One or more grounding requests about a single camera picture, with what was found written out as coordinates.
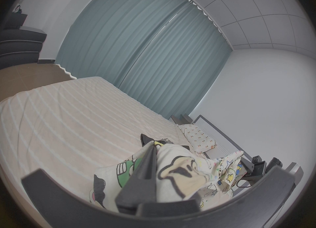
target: floor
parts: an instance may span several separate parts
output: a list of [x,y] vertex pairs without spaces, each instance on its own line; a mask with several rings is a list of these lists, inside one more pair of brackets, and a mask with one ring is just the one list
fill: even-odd
[[[0,101],[18,92],[71,79],[63,69],[54,64],[21,64],[4,68],[0,70]],[[1,227],[35,228],[15,204],[1,180],[0,223]]]
[[55,64],[21,64],[0,70],[0,101],[18,92],[71,80]]

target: teal curtain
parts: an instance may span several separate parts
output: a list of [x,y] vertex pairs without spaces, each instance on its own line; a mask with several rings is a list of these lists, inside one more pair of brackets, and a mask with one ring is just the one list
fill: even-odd
[[56,63],[77,78],[101,76],[168,119],[194,109],[230,52],[188,0],[92,0]]

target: patterned pillowcase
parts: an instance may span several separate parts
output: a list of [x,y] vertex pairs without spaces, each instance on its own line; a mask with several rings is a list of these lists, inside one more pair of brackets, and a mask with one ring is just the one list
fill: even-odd
[[203,153],[216,147],[215,139],[206,135],[195,124],[178,125],[196,153]]

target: ceiling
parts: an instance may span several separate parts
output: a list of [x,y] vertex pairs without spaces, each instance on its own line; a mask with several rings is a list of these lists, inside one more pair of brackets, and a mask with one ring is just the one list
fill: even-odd
[[316,59],[316,35],[297,0],[194,0],[234,49],[275,48]]

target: striped bed sheet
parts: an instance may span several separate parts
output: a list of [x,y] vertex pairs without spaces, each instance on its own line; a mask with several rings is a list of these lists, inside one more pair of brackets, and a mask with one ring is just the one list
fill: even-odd
[[20,92],[0,103],[0,113],[0,165],[31,206],[21,178],[38,168],[89,201],[95,169],[137,152],[141,133],[192,150],[176,124],[101,77]]

